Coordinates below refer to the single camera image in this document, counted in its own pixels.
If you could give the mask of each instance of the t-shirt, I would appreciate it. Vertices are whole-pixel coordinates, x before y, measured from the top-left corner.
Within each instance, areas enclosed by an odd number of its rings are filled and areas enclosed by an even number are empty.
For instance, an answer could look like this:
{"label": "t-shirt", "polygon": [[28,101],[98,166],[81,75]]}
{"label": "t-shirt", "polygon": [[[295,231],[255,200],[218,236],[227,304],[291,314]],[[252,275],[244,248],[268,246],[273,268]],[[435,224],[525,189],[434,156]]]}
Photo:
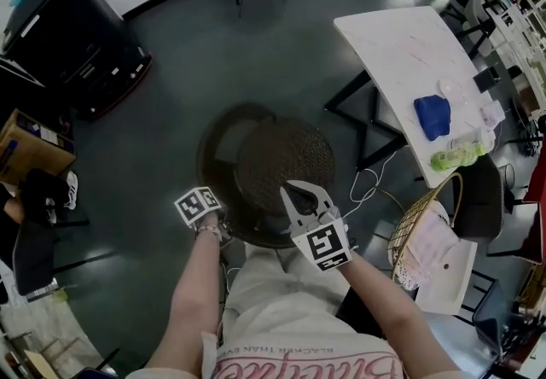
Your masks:
{"label": "t-shirt", "polygon": [[[214,335],[203,335],[203,378],[213,379],[395,379],[402,364],[389,344],[357,334],[326,313],[314,296],[294,293],[241,314],[234,337],[218,350]],[[463,379],[445,372],[429,379]],[[127,379],[194,379],[174,369],[144,369]]]}

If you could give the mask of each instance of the green object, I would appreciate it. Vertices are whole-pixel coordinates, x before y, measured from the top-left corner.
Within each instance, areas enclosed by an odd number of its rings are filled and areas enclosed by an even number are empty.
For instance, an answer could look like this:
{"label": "green object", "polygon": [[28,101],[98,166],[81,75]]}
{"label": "green object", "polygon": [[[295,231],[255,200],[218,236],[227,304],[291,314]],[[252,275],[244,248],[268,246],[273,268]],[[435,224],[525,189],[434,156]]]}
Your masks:
{"label": "green object", "polygon": [[54,303],[66,303],[68,301],[67,291],[58,289],[51,295],[51,299]]}
{"label": "green object", "polygon": [[466,143],[453,150],[439,151],[431,159],[434,171],[445,171],[458,166],[472,165],[486,153],[483,143]]}

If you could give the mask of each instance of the floor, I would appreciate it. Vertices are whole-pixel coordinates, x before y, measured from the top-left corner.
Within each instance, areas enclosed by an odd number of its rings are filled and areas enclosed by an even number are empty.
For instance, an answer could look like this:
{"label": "floor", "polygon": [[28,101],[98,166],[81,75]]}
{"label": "floor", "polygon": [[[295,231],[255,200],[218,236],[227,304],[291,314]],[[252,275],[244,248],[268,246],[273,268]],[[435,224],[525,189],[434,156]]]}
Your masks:
{"label": "floor", "polygon": [[[75,377],[83,368],[102,362],[101,354],[82,331],[62,291],[28,302],[17,292],[13,272],[3,262],[0,275],[9,295],[0,318],[11,338],[10,344],[19,353],[22,350],[41,353],[62,379]],[[4,359],[6,350],[4,338],[0,338],[0,369],[9,379],[16,379]]]}
{"label": "floor", "polygon": [[[239,17],[233,0],[170,0],[132,21],[154,53],[154,64],[116,109],[95,123],[76,124],[78,201],[91,226],[67,236],[55,256],[62,265],[117,253],[59,277],[61,285],[75,285],[67,291],[69,305],[101,355],[121,348],[110,363],[115,370],[124,374],[145,362],[165,328],[171,292],[193,242],[172,203],[196,185],[195,152],[207,124],[234,104],[259,102],[278,115],[315,125],[333,148],[336,170],[329,191],[346,213],[353,208],[348,194],[356,135],[322,106],[363,68],[332,21],[419,5],[440,11],[448,1],[244,0]],[[493,95],[508,108],[511,82],[502,75]],[[365,119],[367,99],[368,92],[359,91],[345,111]],[[368,150],[386,141],[380,133],[369,135]],[[514,122],[508,117],[501,140],[512,136]],[[515,192],[521,194],[535,160],[503,144],[495,159],[498,165],[514,165]],[[387,166],[381,187],[408,207],[427,191],[423,182],[415,181],[418,176],[410,151],[401,149]],[[371,177],[362,177],[357,193],[371,184]],[[378,222],[398,218],[398,208],[377,195],[349,218],[350,234],[364,253]],[[513,294],[526,264],[488,259],[480,249],[475,268],[500,277]],[[468,342],[476,339],[473,328],[454,318],[430,319],[457,362],[477,376],[486,361],[478,348],[469,349]],[[462,340],[453,335],[463,335]]]}

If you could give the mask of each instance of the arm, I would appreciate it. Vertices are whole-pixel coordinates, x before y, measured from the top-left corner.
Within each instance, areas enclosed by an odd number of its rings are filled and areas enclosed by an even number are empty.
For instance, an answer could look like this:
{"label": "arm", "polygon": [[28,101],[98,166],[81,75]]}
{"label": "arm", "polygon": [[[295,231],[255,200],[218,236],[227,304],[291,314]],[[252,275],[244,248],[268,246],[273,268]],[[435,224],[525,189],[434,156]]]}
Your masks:
{"label": "arm", "polygon": [[[203,223],[218,225],[218,216],[209,213]],[[219,240],[203,230],[174,290],[166,332],[147,368],[166,367],[200,376],[201,332],[216,335],[218,330],[219,258]]]}
{"label": "arm", "polygon": [[25,211],[20,198],[18,196],[12,197],[3,184],[0,184],[0,206],[15,223],[21,224],[23,222]]}
{"label": "arm", "polygon": [[391,279],[357,254],[340,271],[385,332],[409,377],[459,371],[434,338],[419,307]]}

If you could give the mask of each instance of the person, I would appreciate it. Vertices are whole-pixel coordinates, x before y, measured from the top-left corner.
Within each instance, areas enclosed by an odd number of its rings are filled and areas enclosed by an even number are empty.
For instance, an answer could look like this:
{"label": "person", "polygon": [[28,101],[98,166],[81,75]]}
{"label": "person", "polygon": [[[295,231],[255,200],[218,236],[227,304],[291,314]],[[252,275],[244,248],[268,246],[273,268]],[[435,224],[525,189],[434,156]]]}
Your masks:
{"label": "person", "polygon": [[[219,323],[218,216],[203,219],[174,289],[165,334],[146,366],[127,379],[469,377],[413,300],[355,253],[352,261],[319,273],[297,248],[281,253],[248,246]],[[349,286],[387,341],[357,334],[334,316]],[[224,344],[217,349],[221,328]]]}

